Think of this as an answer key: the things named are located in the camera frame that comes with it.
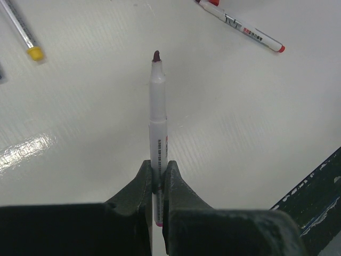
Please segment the red pen cap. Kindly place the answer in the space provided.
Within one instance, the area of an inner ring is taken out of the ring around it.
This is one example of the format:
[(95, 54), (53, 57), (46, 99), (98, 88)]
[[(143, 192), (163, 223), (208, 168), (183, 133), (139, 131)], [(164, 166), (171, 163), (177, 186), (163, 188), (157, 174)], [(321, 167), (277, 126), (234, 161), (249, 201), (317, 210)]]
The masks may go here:
[(215, 6), (219, 6), (219, 4), (220, 4), (220, 0), (208, 0), (208, 1)]

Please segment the yellow marker pen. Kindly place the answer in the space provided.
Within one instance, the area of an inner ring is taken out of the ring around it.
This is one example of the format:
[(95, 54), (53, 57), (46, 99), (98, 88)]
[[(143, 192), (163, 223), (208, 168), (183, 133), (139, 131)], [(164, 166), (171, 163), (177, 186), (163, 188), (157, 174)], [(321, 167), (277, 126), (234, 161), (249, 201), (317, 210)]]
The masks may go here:
[(34, 61), (41, 61), (45, 58), (45, 54), (41, 47), (37, 44), (33, 34), (30, 32), (29, 27), (25, 24), (24, 19), (20, 12), (16, 10), (15, 5), (8, 0), (1, 1), (1, 6), (6, 15), (11, 20), (14, 28), (19, 33), (20, 38), (26, 46), (26, 52)]

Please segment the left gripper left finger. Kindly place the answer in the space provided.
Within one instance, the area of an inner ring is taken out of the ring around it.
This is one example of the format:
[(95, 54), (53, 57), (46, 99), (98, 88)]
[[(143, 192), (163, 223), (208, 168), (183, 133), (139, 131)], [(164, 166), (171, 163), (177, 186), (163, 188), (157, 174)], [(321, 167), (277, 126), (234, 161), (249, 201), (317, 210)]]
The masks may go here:
[(105, 202), (1, 207), (1, 255), (151, 255), (152, 178), (144, 161)]

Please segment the purple marker pen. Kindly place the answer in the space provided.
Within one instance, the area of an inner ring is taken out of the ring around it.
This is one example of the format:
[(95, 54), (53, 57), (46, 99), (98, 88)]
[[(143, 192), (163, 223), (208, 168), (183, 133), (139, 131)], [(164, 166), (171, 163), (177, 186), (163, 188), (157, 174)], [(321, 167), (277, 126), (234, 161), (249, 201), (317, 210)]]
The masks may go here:
[(151, 61), (149, 82), (149, 143), (154, 221), (158, 227), (161, 227), (164, 216), (164, 179), (168, 165), (168, 131), (166, 77), (158, 50), (154, 52)]

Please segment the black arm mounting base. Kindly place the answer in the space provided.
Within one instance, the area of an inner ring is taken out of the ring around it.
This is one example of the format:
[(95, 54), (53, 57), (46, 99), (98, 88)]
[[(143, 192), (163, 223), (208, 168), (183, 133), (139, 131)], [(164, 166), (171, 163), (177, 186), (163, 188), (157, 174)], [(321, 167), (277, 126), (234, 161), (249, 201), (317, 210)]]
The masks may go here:
[(275, 203), (271, 210), (287, 213), (302, 235), (320, 224), (340, 199), (340, 149)]

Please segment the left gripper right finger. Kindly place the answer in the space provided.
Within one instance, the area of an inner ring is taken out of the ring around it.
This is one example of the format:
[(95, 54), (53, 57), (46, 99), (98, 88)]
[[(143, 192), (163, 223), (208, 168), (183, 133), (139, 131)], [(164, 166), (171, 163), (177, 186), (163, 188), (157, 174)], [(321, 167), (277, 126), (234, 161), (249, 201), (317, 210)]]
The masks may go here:
[(183, 180), (175, 161), (164, 185), (168, 255), (306, 255), (297, 225), (282, 211), (214, 209)]

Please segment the red marker pen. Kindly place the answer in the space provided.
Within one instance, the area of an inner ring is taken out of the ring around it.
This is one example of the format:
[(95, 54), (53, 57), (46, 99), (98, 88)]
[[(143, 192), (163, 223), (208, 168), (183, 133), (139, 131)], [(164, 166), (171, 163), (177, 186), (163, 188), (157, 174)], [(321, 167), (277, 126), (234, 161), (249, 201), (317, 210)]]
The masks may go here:
[(205, 11), (217, 17), (230, 27), (240, 31), (244, 35), (247, 35), (248, 37), (262, 44), (263, 46), (269, 48), (270, 50), (277, 53), (282, 53), (285, 50), (285, 46), (282, 43), (278, 42), (274, 38), (268, 36), (267, 34), (263, 33), (262, 31), (253, 27), (252, 25), (247, 24), (246, 22), (241, 21), (240, 19), (236, 19), (234, 16), (229, 15), (225, 10), (214, 5), (210, 1), (196, 1), (196, 3), (200, 5)]

